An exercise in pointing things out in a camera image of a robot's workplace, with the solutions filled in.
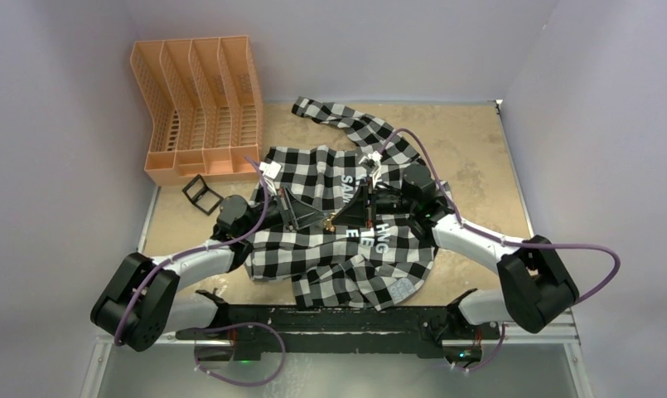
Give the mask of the gold glitter brooch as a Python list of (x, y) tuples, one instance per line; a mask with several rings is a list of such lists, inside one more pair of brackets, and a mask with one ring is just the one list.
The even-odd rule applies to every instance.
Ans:
[(331, 217), (328, 217), (324, 220), (323, 228), (324, 228), (325, 231), (329, 231), (329, 232), (335, 232), (336, 231), (336, 226), (333, 224)]

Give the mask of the black white plaid shirt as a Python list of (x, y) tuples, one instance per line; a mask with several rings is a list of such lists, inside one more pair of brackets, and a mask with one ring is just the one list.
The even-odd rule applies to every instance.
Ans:
[[(367, 153), (381, 150), (381, 179), (400, 189), (404, 170), (423, 163), (422, 156), (393, 128), (372, 114), (334, 102), (299, 97), (292, 112), (318, 124), (342, 130), (351, 150), (326, 145), (312, 149), (273, 147), (266, 163), (280, 166), (276, 187), (323, 211), (338, 211), (354, 196), (368, 172), (360, 164)], [(377, 215), (370, 228), (314, 225), (300, 231), (272, 226), (250, 238), (253, 249), (245, 268), (253, 280), (289, 279), (297, 306), (393, 307), (424, 284), (437, 250), (417, 239), (404, 216)]]

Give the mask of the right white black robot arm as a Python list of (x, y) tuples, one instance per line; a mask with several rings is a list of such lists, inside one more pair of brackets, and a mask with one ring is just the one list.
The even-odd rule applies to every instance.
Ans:
[(457, 337), (492, 322), (516, 323), (537, 333), (580, 297), (548, 239), (512, 241), (462, 219), (425, 166), (407, 167), (399, 188), (365, 178), (329, 224), (371, 227), (377, 216), (398, 214), (420, 242), (463, 255), (499, 277), (499, 289), (471, 289), (448, 305), (447, 326)]

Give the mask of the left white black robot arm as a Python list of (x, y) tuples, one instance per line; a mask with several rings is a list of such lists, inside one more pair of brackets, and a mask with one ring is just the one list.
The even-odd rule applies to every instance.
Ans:
[(90, 311), (89, 319), (114, 337), (115, 344), (136, 352), (152, 346), (164, 332), (197, 328), (209, 339), (226, 334), (229, 317), (214, 299), (198, 294), (185, 303), (187, 315), (178, 316), (176, 296), (209, 277), (228, 274), (242, 266), (254, 250), (259, 231), (275, 227), (300, 231), (321, 224), (330, 211), (295, 197), (286, 187), (268, 192), (254, 204), (244, 197), (220, 197), (211, 237), (203, 244), (172, 255), (127, 255)]

